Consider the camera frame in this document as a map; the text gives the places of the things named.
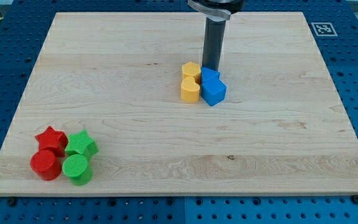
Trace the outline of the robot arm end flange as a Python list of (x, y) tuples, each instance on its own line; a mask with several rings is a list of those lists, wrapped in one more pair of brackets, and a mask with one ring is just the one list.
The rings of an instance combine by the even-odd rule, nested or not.
[(192, 9), (207, 17), (229, 20), (231, 16), (242, 11), (246, 0), (187, 0)]

